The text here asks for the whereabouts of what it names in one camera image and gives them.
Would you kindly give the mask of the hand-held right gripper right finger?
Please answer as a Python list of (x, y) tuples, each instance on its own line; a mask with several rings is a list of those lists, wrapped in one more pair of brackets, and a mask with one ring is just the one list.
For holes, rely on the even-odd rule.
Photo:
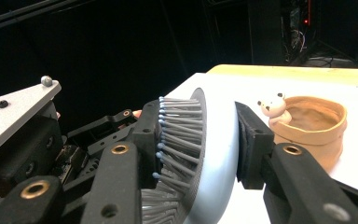
[(239, 122), (237, 179), (262, 189), (272, 224), (358, 224), (358, 189), (331, 178), (303, 147), (273, 142), (274, 134), (247, 105)]

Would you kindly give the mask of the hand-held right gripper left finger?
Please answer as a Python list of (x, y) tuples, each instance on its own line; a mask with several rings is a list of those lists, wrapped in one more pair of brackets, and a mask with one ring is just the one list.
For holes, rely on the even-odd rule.
[(159, 102), (145, 104), (127, 137), (105, 147), (80, 224), (142, 224), (142, 189), (153, 189)]

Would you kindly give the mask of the light blue hairbrush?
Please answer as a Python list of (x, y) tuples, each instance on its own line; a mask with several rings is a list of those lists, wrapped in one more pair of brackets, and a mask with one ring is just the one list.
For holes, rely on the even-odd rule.
[(142, 191), (143, 224), (217, 224), (236, 178), (239, 124), (235, 103), (206, 88), (189, 98), (158, 99), (154, 189)]

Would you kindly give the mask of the wooden table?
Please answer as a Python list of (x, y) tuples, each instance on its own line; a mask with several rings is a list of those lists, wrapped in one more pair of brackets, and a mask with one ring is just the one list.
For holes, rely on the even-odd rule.
[(283, 78), (358, 86), (358, 69), (276, 65), (219, 64), (208, 74)]

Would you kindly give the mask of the black metal bar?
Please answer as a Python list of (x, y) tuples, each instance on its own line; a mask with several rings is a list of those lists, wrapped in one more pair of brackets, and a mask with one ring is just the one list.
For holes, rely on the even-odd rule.
[(42, 0), (26, 7), (10, 9), (8, 12), (0, 14), (0, 29), (50, 11), (75, 7), (86, 1), (87, 0)]

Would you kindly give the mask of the dark computer tower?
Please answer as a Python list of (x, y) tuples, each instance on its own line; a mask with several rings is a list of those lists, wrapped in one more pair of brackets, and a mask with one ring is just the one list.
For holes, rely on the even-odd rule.
[(312, 42), (315, 0), (281, 0), (283, 57), (292, 64), (303, 56)]

